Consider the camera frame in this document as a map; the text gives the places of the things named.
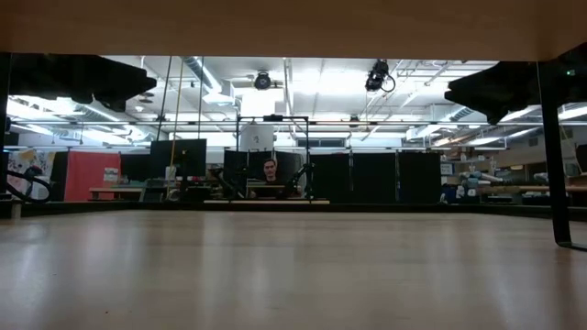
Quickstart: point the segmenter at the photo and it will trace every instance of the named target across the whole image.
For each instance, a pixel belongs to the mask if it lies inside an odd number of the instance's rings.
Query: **wooden floor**
[[[587,224],[573,224],[587,243]],[[115,212],[0,225],[0,329],[587,329],[587,253],[481,214]]]

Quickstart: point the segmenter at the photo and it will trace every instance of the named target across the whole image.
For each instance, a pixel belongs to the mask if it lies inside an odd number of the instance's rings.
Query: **poster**
[[[53,171],[53,161],[55,160],[55,151],[39,151],[28,149],[23,151],[13,151],[8,155],[8,170],[18,173],[24,173],[29,167],[36,166],[42,170],[41,177],[46,177],[47,181]],[[22,193],[27,192],[28,181],[25,179],[7,176],[8,184],[15,187]]]

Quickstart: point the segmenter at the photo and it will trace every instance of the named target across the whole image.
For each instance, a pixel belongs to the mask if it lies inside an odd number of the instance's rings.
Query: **black panel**
[[[399,154],[400,202],[434,204],[440,198],[440,155],[402,152]]]
[[[247,166],[247,153],[243,151],[224,151],[224,172],[222,177],[230,184],[237,185],[244,190],[245,177],[238,176],[237,171],[241,171]]]
[[[395,203],[395,154],[352,155],[353,203]]]
[[[292,152],[275,151],[277,180],[287,182],[302,167],[302,155]]]
[[[332,203],[349,202],[349,155],[312,155],[310,160],[315,164],[312,182],[314,195]]]
[[[150,168],[153,178],[165,176],[165,167],[170,165],[172,159],[172,144],[173,141],[153,141],[150,143]],[[182,151],[187,150],[185,160],[187,169],[180,169],[182,175],[205,176],[205,146],[205,138],[175,141],[173,163],[181,166]]]
[[[67,158],[69,152],[61,151],[55,153],[53,159],[53,170],[51,172],[51,200],[63,202],[65,200],[65,182],[67,181]]]
[[[578,146],[575,152],[577,155],[577,162],[579,162],[579,166],[584,170],[587,169],[587,145]]]
[[[7,185],[7,177],[6,171],[8,171],[8,158],[10,157],[10,152],[3,151],[2,152],[2,172],[0,175],[0,193],[6,192],[6,185]]]
[[[271,151],[251,151],[249,153],[248,176],[251,179],[265,180],[263,165],[265,160],[271,159]]]
[[[129,180],[145,181],[150,178],[150,155],[120,155],[120,174]]]
[[[4,136],[5,146],[18,146],[18,133],[9,132]]]

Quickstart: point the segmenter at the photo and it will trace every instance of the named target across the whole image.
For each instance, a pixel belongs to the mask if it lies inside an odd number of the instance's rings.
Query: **metal frame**
[[[573,243],[570,238],[569,207],[560,147],[559,101],[553,86],[553,72],[544,69],[544,63],[537,63],[554,240],[560,247],[587,251],[587,246]]]
[[[289,116],[279,116],[280,119],[289,119],[291,120],[291,124],[292,125],[297,125],[297,123],[295,123],[295,119],[301,119],[305,121],[305,165],[306,166],[310,166],[310,118],[307,115],[289,115]],[[264,117],[263,116],[242,116],[242,115],[237,115],[237,121],[236,121],[236,139],[237,139],[237,152],[239,152],[238,148],[240,147],[240,141],[238,138],[240,138],[240,122],[242,121],[242,119],[250,119],[252,122],[255,122],[255,119],[261,119],[263,120]],[[283,123],[283,121],[265,121],[265,123]],[[312,189],[312,175],[313,172],[311,170],[309,170],[306,174],[305,174],[305,195],[308,201],[312,201],[314,199],[314,191]]]
[[[6,108],[8,107],[8,95],[10,87],[10,71],[12,69],[12,54],[6,52],[0,52],[0,127],[2,132],[0,134],[0,175],[3,180],[0,182],[6,182],[7,177],[4,171],[4,145],[5,145],[5,129],[6,129]],[[6,187],[0,187],[0,193],[5,193]]]

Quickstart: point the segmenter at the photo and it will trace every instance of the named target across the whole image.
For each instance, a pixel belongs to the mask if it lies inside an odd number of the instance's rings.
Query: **cable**
[[[157,128],[157,139],[159,141],[159,134],[161,133],[161,124],[163,123],[163,118],[165,117],[165,97],[167,97],[167,85],[169,83],[169,73],[172,70],[172,60],[173,56],[169,57],[169,64],[167,64],[167,76],[165,77],[165,87],[163,88],[163,103],[161,104],[161,113],[159,114],[159,128]]]
[[[173,124],[173,142],[172,142],[172,158],[169,160],[170,172],[173,167],[173,158],[175,157],[175,137],[177,135],[177,117],[180,114],[180,101],[182,98],[182,80],[183,80],[183,64],[180,66],[180,88],[177,89],[177,106],[175,107],[175,124]],[[167,184],[167,194],[169,195],[169,182]]]

